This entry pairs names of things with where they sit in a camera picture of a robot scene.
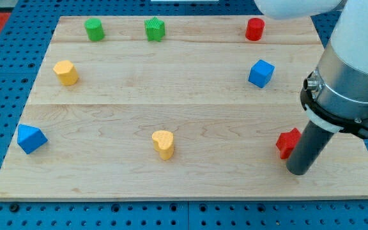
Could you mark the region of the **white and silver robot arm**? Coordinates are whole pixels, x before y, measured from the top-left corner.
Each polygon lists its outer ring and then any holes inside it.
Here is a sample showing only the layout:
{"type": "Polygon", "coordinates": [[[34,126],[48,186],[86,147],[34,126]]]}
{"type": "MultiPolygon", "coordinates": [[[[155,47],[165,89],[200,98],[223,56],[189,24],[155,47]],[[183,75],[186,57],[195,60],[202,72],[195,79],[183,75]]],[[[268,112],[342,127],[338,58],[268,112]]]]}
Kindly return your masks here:
{"type": "Polygon", "coordinates": [[[368,1],[256,0],[272,19],[341,11],[314,71],[304,80],[303,109],[318,127],[368,139],[368,1]]]}

